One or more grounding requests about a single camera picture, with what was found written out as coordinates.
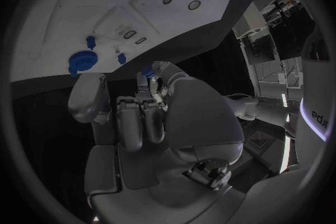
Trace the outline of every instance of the blue plastic part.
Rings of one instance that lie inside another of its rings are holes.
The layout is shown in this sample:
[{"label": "blue plastic part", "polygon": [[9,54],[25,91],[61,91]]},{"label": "blue plastic part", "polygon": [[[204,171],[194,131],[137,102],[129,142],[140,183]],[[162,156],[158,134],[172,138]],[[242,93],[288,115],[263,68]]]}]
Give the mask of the blue plastic part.
[{"label": "blue plastic part", "polygon": [[124,53],[118,55],[118,62],[120,64],[126,64],[126,56]]},{"label": "blue plastic part", "polygon": [[88,36],[86,38],[86,44],[87,44],[87,47],[91,50],[94,49],[94,47],[96,46],[96,41],[95,41],[95,37],[94,36]]},{"label": "blue plastic part", "polygon": [[141,70],[141,73],[146,76],[147,78],[152,78],[155,76],[152,66],[146,66],[144,69]]},{"label": "blue plastic part", "polygon": [[86,71],[98,62],[98,56],[94,52],[77,52],[69,59],[69,73],[75,76],[77,71]]}]

